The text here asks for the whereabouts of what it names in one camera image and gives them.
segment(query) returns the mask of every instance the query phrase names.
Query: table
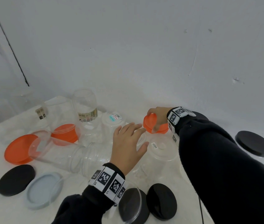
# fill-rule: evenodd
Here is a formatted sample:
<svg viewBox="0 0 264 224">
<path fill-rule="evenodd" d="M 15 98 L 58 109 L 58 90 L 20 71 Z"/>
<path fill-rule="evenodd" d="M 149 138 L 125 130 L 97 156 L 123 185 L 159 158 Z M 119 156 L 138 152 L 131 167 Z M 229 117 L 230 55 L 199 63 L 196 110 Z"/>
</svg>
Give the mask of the table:
<svg viewBox="0 0 264 224">
<path fill-rule="evenodd" d="M 6 146 L 0 143 L 0 178 L 14 165 L 5 161 L 3 154 Z M 68 172 L 57 169 L 49 164 L 39 161 L 29 163 L 36 170 L 36 177 L 42 173 L 55 171 L 65 176 Z M 174 218 L 167 223 L 202 223 L 201 210 L 198 196 L 192 185 L 188 184 L 180 174 L 180 160 L 177 157 L 171 166 L 166 167 L 162 171 L 162 177 L 158 179 L 149 179 L 140 169 L 135 174 L 129 174 L 127 180 L 131 180 L 138 187 L 147 192 L 149 187 L 154 183 L 163 183 L 167 185 L 175 194 L 178 204 L 178 210 Z M 84 178 L 83 188 L 87 186 L 88 179 Z M 29 210 L 24 206 L 24 192 L 11 197 L 0 195 L 0 223 L 15 224 L 15 223 L 49 223 L 56 214 L 56 207 L 48 206 L 40 210 Z M 111 220 L 103 218 L 102 223 L 113 223 Z M 164 223 L 156 219 L 150 214 L 146 223 Z"/>
</svg>

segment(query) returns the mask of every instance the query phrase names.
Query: light blue lid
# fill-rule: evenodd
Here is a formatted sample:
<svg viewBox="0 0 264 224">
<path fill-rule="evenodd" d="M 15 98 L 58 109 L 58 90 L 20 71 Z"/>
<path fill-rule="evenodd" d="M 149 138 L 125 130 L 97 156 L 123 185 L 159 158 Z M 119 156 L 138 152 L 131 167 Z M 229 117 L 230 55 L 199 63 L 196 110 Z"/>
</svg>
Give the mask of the light blue lid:
<svg viewBox="0 0 264 224">
<path fill-rule="evenodd" d="M 50 198 L 54 201 L 61 192 L 62 182 L 55 186 L 61 178 L 59 173 L 47 172 L 31 181 L 25 191 L 25 206 L 32 210 L 47 207 Z"/>
</svg>

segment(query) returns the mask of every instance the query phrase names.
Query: black sleeve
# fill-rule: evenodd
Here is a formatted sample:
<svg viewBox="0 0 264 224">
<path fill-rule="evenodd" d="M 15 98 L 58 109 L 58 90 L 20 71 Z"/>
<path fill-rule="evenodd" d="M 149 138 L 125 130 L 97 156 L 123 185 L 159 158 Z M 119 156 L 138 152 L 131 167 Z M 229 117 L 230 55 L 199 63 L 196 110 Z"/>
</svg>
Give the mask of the black sleeve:
<svg viewBox="0 0 264 224">
<path fill-rule="evenodd" d="M 264 223 L 264 165 L 218 125 L 192 117 L 180 122 L 180 159 L 213 221 Z"/>
<path fill-rule="evenodd" d="M 113 169 L 125 179 L 124 174 L 112 163 L 106 163 L 104 166 Z M 63 200 L 52 224 L 102 223 L 103 214 L 113 205 L 112 200 L 89 185 L 82 195 L 71 195 Z"/>
</svg>

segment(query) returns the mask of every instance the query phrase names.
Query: finger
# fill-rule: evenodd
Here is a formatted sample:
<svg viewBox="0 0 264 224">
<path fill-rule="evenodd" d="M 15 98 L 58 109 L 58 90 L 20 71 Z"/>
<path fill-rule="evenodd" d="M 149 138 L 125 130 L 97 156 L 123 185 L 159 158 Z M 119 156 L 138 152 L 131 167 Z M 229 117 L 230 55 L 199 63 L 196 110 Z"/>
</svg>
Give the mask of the finger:
<svg viewBox="0 0 264 224">
<path fill-rule="evenodd" d="M 134 131 L 138 130 L 141 127 L 142 127 L 142 123 L 131 125 L 127 130 L 127 133 L 132 136 L 134 134 Z"/>
<path fill-rule="evenodd" d="M 156 133 L 159 130 L 160 126 L 160 124 L 156 124 L 152 129 L 152 133 Z"/>
<path fill-rule="evenodd" d="M 134 132 L 133 137 L 135 137 L 137 139 L 137 141 L 139 140 L 140 136 L 146 131 L 145 128 L 140 128 L 138 130 L 136 130 L 136 132 Z"/>
<path fill-rule="evenodd" d="M 140 149 L 137 151 L 137 155 L 139 159 L 141 159 L 143 155 L 147 152 L 148 145 L 149 145 L 149 142 L 143 143 Z"/>
<path fill-rule="evenodd" d="M 147 111 L 147 115 L 149 116 L 150 114 L 152 113 L 156 113 L 156 109 L 155 108 L 150 108 L 148 111 Z"/>
<path fill-rule="evenodd" d="M 120 131 L 120 133 L 121 134 L 123 134 L 123 133 L 125 133 L 126 131 L 127 131 L 127 129 L 131 126 L 131 125 L 134 125 L 135 123 L 129 123 L 129 124 L 127 124 L 127 125 L 125 125 L 122 129 L 121 129 L 121 131 Z"/>
<path fill-rule="evenodd" d="M 113 136 L 119 135 L 119 131 L 121 130 L 121 126 L 115 129 Z"/>
</svg>

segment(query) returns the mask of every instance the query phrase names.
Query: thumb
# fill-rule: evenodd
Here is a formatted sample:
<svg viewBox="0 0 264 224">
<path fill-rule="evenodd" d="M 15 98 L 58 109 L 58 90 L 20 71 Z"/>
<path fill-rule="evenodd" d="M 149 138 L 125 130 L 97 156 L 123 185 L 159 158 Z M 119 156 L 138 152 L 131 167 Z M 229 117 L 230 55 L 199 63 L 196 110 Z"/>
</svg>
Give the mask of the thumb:
<svg viewBox="0 0 264 224">
<path fill-rule="evenodd" d="M 160 124 L 156 124 L 154 128 L 152 129 L 152 133 L 156 133 L 160 128 Z"/>
<path fill-rule="evenodd" d="M 143 155 L 147 152 L 148 145 L 149 145 L 149 142 L 143 143 L 143 145 L 137 151 L 137 155 L 139 156 L 139 159 L 141 159 Z"/>
</svg>

